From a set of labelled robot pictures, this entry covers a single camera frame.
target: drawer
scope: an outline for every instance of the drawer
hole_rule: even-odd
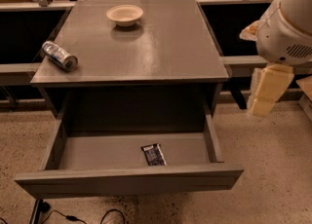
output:
[[[223,162],[202,88],[70,90],[41,170],[15,181],[36,199],[231,189],[243,169]],[[165,166],[142,146],[159,143]]]

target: gray tabletop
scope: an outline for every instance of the gray tabletop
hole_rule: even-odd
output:
[[[140,6],[144,15],[123,29],[106,12]],[[33,84],[223,82],[228,75],[195,0],[78,1],[56,43],[78,57],[62,71],[46,57]]]

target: bowl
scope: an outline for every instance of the bowl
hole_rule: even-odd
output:
[[[143,9],[135,5],[120,5],[108,10],[106,15],[117,25],[127,27],[136,24],[143,15]]]

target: soda can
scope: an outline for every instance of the soda can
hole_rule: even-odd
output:
[[[42,50],[49,59],[65,71],[72,71],[77,67],[78,58],[52,41],[46,41]]]

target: concrete floor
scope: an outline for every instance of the concrete floor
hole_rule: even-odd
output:
[[[245,169],[230,191],[48,202],[88,224],[111,208],[136,224],[312,223],[312,123],[297,103],[278,103],[265,119],[220,104],[214,123],[225,162]],[[29,223],[34,200],[13,179],[39,168],[53,130],[49,111],[0,113],[0,217],[9,224]],[[70,222],[54,213],[46,223]],[[112,213],[105,223],[122,222]]]

